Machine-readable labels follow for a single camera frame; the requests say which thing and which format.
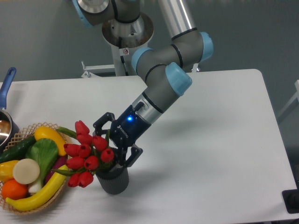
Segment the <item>yellow pepper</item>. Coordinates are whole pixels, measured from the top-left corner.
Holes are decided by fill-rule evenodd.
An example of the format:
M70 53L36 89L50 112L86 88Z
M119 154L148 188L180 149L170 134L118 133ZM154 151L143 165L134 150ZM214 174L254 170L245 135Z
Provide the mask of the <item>yellow pepper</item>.
M18 160L0 163L0 181L7 182L13 179L13 169Z
M65 156L66 152L64 150L65 140L60 136L60 134L53 128L40 126L34 132L34 137L36 141L40 139L51 139L53 140L58 147L58 155Z
M67 170L68 168L66 165L63 165L59 169ZM54 196L54 194L61 187L65 179L66 176L61 175L59 173L54 173L50 180L46 183L46 185L33 196L19 200L13 200L7 197L5 199L5 202L12 205L19 211L29 211L36 209L45 204Z

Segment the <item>cucumber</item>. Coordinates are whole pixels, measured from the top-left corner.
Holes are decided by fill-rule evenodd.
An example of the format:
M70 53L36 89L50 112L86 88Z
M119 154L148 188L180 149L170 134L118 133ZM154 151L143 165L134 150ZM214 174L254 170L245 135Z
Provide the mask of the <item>cucumber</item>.
M11 160L21 160L25 157L28 148L36 143L34 136L30 136L22 141L18 142L14 146L10 147L9 150L4 151L0 155L0 163L11 161Z

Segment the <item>orange tomato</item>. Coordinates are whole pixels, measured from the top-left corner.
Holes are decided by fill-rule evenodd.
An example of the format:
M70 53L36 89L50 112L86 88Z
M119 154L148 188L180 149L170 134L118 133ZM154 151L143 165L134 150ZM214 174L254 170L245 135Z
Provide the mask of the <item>orange tomato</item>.
M2 186L1 195L4 199L9 197L14 200L19 200L26 197L27 191L27 185L20 184L16 180L12 179Z

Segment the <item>light blue joint cap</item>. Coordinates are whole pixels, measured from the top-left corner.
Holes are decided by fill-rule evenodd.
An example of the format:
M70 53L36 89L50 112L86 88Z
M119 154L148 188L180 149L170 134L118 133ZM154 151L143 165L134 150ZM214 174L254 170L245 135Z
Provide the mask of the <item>light blue joint cap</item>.
M213 41L206 32L200 32L203 42L204 51L202 52L201 62L210 58L214 52Z
M85 27L92 27L93 25L89 23L89 21L85 18L85 16L83 15L78 3L77 3L77 0L72 0L73 1L73 4L75 6L75 9L78 13L78 16L80 18L80 20L83 22L84 26Z
M132 67L133 69L135 70L135 72L137 73L137 63L138 63L138 60L139 58L141 57L141 55L147 51L147 50L153 50L152 48L139 48L137 51L135 51L135 53L133 54L132 56L132 60L131 60L131 64L132 64Z
M192 84L192 79L175 62L166 66L165 73L172 89L180 97L183 96Z

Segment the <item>gray vase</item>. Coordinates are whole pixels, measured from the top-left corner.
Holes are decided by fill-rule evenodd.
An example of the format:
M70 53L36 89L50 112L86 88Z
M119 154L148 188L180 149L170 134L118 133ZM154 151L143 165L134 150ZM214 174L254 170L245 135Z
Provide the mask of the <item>gray vase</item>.
M129 174L127 168L117 168L110 172L96 172L96 176L102 188L111 195L123 192L129 184Z

